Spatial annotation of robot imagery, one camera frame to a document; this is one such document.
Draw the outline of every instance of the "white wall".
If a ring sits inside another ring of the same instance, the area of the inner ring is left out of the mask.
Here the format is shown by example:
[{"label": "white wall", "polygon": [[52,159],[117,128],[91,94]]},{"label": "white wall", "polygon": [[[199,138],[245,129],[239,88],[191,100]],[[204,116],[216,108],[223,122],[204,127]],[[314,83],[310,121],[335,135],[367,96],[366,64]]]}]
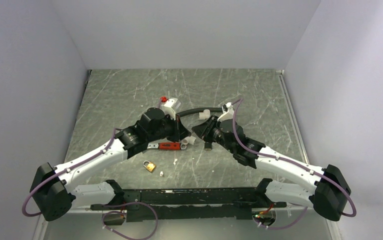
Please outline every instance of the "white wall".
[{"label": "white wall", "polygon": [[89,69],[284,69],[320,0],[52,0]]},{"label": "white wall", "polygon": [[65,157],[86,72],[49,0],[0,0],[0,240],[33,237],[21,204],[37,167]]},{"label": "white wall", "polygon": [[383,0],[323,0],[286,70],[309,160],[344,173],[347,240],[383,239]]}]

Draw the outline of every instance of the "gold padlock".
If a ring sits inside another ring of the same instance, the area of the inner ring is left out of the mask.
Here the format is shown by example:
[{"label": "gold padlock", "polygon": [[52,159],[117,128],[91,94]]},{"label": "gold padlock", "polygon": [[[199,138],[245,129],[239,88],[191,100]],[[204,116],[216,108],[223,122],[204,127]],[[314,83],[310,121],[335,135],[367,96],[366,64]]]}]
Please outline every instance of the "gold padlock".
[{"label": "gold padlock", "polygon": [[149,172],[153,172],[153,170],[156,168],[156,165],[153,162],[144,161],[143,167],[145,167]]}]

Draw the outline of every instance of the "curved black tube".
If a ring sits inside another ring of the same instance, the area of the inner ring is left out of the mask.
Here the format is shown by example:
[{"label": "curved black tube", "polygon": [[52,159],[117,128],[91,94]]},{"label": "curved black tube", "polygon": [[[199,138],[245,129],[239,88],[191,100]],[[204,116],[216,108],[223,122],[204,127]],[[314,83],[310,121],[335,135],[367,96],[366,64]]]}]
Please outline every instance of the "curved black tube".
[{"label": "curved black tube", "polygon": [[201,113],[206,109],[208,109],[211,113],[222,113],[223,112],[223,109],[221,107],[197,107],[197,108],[192,108],[189,110],[180,111],[179,113],[177,113],[177,115],[181,118],[181,117],[185,117],[188,115]]}]

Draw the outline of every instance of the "table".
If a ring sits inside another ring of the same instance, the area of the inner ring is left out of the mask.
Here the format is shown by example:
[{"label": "table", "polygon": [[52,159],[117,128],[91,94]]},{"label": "table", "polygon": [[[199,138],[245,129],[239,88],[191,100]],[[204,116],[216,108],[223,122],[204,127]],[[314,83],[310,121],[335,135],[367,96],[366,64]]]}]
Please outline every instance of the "table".
[{"label": "table", "polygon": [[[282,154],[304,161],[276,71],[224,68],[92,70],[65,162],[101,146],[109,140],[113,128],[133,125],[148,108],[157,106],[161,96],[178,98],[181,101],[179,111],[220,107],[244,98],[237,123],[245,134]],[[197,114],[183,117],[181,121],[189,130],[203,122],[198,120]],[[143,161],[155,163],[155,171],[148,172]],[[226,188],[255,187],[262,178],[278,179],[278,176],[240,165],[231,153],[215,143],[211,151],[205,151],[204,142],[197,139],[186,150],[139,153],[97,172],[83,184],[113,179],[123,189]]]}]

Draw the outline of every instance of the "gray marble tabletop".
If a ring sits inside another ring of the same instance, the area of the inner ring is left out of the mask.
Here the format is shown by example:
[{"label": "gray marble tabletop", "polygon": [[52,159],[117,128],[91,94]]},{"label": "gray marble tabletop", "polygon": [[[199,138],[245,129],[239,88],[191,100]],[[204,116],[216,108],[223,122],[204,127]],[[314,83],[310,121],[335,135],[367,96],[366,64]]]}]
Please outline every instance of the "gray marble tabletop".
[{"label": "gray marble tabletop", "polygon": [[[286,98],[273,69],[93,70],[65,161],[101,146],[110,138],[113,128],[133,125],[148,108],[157,106],[161,96],[178,98],[180,111],[220,107],[244,98],[237,123],[245,134],[303,161]],[[203,122],[198,119],[195,114],[181,121],[191,130]],[[153,173],[143,167],[145,160],[156,164]],[[215,143],[213,150],[205,151],[204,142],[197,139],[186,150],[139,153],[97,172],[84,184],[114,179],[124,189],[255,187],[262,178],[278,176],[238,164]]]}]

